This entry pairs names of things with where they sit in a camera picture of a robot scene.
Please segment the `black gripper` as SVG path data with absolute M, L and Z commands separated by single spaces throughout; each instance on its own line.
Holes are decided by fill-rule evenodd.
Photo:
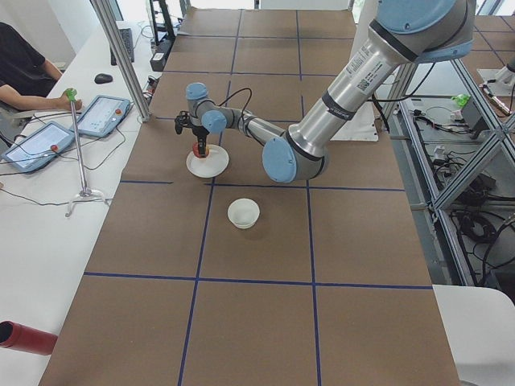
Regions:
M 195 154 L 206 156 L 205 142 L 207 141 L 208 131 L 202 125 L 193 125 L 192 132 L 197 138 L 197 143 L 195 144 Z

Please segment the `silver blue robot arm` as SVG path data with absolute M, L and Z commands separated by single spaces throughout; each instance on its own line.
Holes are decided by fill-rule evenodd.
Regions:
M 277 183 L 308 180 L 328 165 L 327 143 L 403 64 L 461 58 L 472 49 L 473 1 L 379 1 L 368 38 L 324 94 L 297 124 L 282 130 L 244 109 L 216 105 L 202 83 L 186 88 L 188 109 L 175 118 L 175 131 L 196 136 L 195 155 L 207 155 L 211 133 L 236 129 L 263 146 L 262 165 Z

